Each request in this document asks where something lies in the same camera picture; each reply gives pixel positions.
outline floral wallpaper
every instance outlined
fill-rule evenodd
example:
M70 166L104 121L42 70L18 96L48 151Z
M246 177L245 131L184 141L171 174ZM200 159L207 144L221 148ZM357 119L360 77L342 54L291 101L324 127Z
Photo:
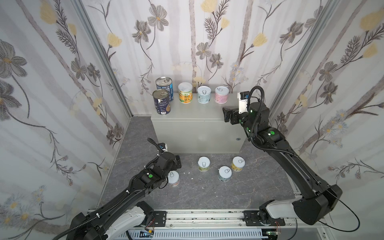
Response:
M150 114L155 80L231 93L263 86L271 104L324 0L82 0L134 114Z
M129 121L101 66L70 2L0 3L2 239L96 206Z
M384 208L384 5L341 1L270 121L359 216L356 233L381 239ZM357 220L338 204L327 223L352 230Z

